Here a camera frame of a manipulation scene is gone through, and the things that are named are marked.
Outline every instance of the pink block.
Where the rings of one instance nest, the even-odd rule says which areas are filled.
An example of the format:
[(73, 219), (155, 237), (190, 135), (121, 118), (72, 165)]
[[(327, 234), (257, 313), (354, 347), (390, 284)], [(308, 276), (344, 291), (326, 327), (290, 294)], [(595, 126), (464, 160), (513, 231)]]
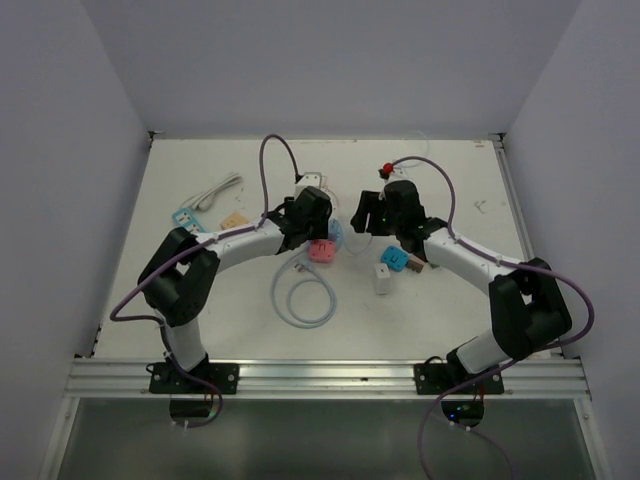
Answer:
[(336, 244), (331, 240), (314, 240), (309, 247), (309, 259), (315, 263), (331, 263), (336, 254)]

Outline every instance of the black mounting bracket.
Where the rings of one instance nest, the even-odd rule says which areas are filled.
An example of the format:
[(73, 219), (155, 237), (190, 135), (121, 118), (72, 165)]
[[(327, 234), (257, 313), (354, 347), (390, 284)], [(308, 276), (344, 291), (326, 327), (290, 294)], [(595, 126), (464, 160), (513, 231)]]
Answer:
[[(203, 363), (196, 367), (194, 373), (198, 378), (212, 383), (224, 395), (234, 395), (238, 389), (240, 366), (237, 363)], [(151, 374), (149, 393), (155, 394), (210, 394), (206, 387), (190, 382), (182, 377), (169, 362), (158, 362), (147, 365)]]
[[(413, 366), (413, 380), (416, 383), (418, 395), (439, 395), (460, 383), (453, 379), (446, 363), (433, 362), (416, 363)], [(495, 374), (477, 385), (463, 388), (456, 393), (473, 395), (480, 386), (484, 386), (485, 395), (502, 395), (504, 393), (504, 384), (500, 374)]]

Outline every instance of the metal frame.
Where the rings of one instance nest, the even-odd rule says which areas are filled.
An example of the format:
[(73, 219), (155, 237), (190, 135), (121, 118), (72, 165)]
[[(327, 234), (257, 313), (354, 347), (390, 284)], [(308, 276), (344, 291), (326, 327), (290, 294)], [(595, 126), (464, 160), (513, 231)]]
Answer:
[(53, 426), (49, 448), (40, 467), (39, 480), (53, 480), (58, 478), (62, 460), (64, 459), (69, 438), (71, 437), (71, 431), (73, 430), (73, 424), (75, 423), (76, 414), (78, 413), (79, 404), (80, 398), (78, 397), (66, 397), (62, 400), (62, 405), (58, 411), (58, 418)]
[[(234, 360), (240, 364), (237, 394), (242, 399), (433, 400), (418, 396), (413, 380), (416, 361), (273, 361)], [(77, 359), (65, 396), (70, 398), (169, 398), (148, 392), (151, 361)], [(579, 360), (528, 360), (503, 373), (505, 394), (513, 399), (588, 399)], [(180, 395), (173, 398), (199, 398)], [(451, 398), (467, 398), (452, 395)]]
[[(533, 248), (513, 186), (502, 139), (492, 135), (488, 139), (493, 141), (522, 250), (526, 258), (532, 258)], [(58, 476), (80, 399), (169, 397), (148, 392), (150, 378), (145, 367), (155, 361), (157, 359), (74, 360), (63, 404), (40, 471), (40, 480), (55, 479)], [(238, 391), (225, 400), (431, 401), (435, 398), (434, 395), (416, 394), (413, 365), (421, 361), (234, 360), (234, 363), (240, 364)], [(603, 442), (593, 420), (590, 393), (580, 360), (565, 360), (553, 356), (548, 360), (523, 361), (504, 371), (503, 381), (505, 394), (492, 396), (492, 400), (572, 399), (596, 478), (612, 478)], [(451, 398), (466, 397), (452, 395)]]

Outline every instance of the light blue cable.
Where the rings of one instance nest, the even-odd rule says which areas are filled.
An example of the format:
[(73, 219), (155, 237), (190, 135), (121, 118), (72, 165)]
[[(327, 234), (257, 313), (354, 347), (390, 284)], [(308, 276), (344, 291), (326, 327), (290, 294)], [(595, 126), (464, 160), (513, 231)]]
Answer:
[[(270, 294), (271, 294), (271, 305), (273, 305), (273, 310), (281, 319), (283, 319), (285, 322), (287, 322), (289, 325), (293, 327), (309, 329), (309, 328), (321, 327), (322, 325), (327, 323), (329, 320), (331, 320), (331, 317), (333, 317), (333, 314), (336, 312), (338, 299), (336, 297), (336, 292), (333, 290), (333, 288), (331, 288), (331, 285), (329, 285), (329, 283), (327, 283), (327, 281), (322, 277), (322, 275), (320, 275), (316, 271), (316, 268), (313, 266), (313, 264), (310, 261), (308, 261), (306, 258), (304, 258), (306, 257), (306, 255), (307, 255), (307, 252), (303, 251), (301, 253), (294, 255), (293, 257), (291, 257), (289, 260), (287, 260), (282, 264), (282, 266), (278, 269), (278, 271), (276, 271), (276, 273), (273, 275), (273, 279), (271, 280)], [(276, 286), (278, 285), (278, 281), (280, 280), (280, 277), (282, 276), (282, 274), (288, 268), (292, 267), (293, 264), (295, 263), (302, 265), (304, 269), (310, 274), (312, 274), (315, 278), (305, 278), (303, 280), (300, 280), (299, 282), (295, 283), (289, 290), (289, 293), (287, 294), (287, 310), (289, 311), (289, 314), (291, 315), (291, 317), (293, 317), (293, 319), (291, 319), (287, 315), (285, 315), (285, 313), (278, 306), (278, 302), (276, 301)], [(293, 293), (296, 291), (296, 289), (300, 285), (303, 285), (305, 283), (310, 283), (310, 282), (319, 283), (325, 288), (325, 290), (329, 294), (329, 310), (327, 310), (327, 312), (324, 315), (321, 315), (316, 319), (302, 318), (293, 309), (293, 305), (291, 303)]]

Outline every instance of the glass panel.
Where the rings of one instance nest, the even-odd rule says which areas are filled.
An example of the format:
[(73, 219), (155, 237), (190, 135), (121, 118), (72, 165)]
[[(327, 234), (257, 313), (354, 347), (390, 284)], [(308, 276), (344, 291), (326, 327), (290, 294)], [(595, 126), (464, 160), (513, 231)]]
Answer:
[[(230, 399), (213, 424), (184, 431), (167, 400), (85, 399), (59, 478), (423, 478), (416, 432), (426, 405)], [(495, 447), (435, 417), (425, 449), (436, 478), (509, 478)], [(572, 401), (487, 401), (478, 428), (522, 480), (595, 478)]]

